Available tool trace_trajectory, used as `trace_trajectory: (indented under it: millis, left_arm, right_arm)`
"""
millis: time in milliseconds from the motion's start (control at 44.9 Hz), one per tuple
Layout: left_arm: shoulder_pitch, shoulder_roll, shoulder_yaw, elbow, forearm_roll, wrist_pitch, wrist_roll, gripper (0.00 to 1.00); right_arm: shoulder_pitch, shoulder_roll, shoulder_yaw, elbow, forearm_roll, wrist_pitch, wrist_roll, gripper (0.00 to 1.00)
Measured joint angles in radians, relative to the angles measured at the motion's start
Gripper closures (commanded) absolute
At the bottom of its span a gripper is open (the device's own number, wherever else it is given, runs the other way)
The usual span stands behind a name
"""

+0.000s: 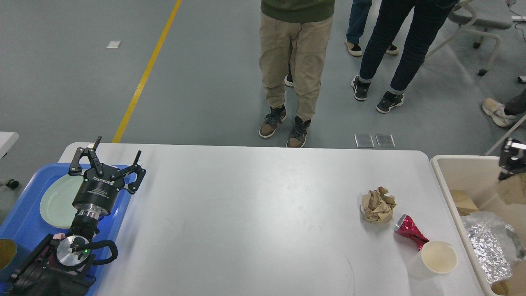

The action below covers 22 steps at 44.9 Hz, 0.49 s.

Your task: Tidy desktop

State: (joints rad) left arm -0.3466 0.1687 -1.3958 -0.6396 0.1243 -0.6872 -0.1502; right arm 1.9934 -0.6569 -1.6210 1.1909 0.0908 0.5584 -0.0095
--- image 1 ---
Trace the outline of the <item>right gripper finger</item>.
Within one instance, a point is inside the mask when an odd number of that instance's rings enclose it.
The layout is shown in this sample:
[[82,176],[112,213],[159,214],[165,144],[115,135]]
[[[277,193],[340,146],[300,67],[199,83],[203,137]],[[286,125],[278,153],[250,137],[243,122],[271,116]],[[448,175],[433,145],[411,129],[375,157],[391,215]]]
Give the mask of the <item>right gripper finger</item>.
[[505,180],[526,171],[526,145],[514,138],[506,138],[501,147],[498,180]]

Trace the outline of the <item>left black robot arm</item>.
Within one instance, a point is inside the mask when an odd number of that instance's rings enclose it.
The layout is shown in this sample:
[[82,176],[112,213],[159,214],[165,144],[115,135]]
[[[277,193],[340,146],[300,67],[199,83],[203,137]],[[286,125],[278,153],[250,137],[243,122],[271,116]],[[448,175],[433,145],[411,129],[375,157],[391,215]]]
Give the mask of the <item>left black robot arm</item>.
[[129,166],[102,163],[100,137],[70,164],[39,169],[1,226],[1,294],[92,296],[104,266],[117,259],[115,238],[146,170],[141,151]]

